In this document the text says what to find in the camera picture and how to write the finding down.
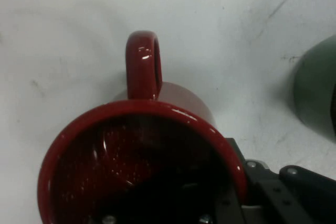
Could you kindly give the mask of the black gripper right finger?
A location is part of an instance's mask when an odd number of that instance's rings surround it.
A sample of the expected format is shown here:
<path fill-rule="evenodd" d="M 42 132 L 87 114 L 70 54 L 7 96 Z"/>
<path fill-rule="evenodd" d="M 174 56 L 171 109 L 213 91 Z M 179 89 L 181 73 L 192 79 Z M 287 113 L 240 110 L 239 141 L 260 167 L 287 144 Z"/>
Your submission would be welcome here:
<path fill-rule="evenodd" d="M 275 173 L 262 161 L 245 159 L 233 138 L 228 142 L 248 181 L 243 223 L 335 223 L 335 180 L 296 165 Z"/>

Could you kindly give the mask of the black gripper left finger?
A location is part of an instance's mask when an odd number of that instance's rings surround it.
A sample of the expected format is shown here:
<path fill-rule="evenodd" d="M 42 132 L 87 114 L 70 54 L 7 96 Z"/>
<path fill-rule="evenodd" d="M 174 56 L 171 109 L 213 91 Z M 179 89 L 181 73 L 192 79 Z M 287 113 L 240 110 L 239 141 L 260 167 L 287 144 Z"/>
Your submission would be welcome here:
<path fill-rule="evenodd" d="M 236 199 L 223 167 L 179 169 L 178 223 L 236 223 Z"/>

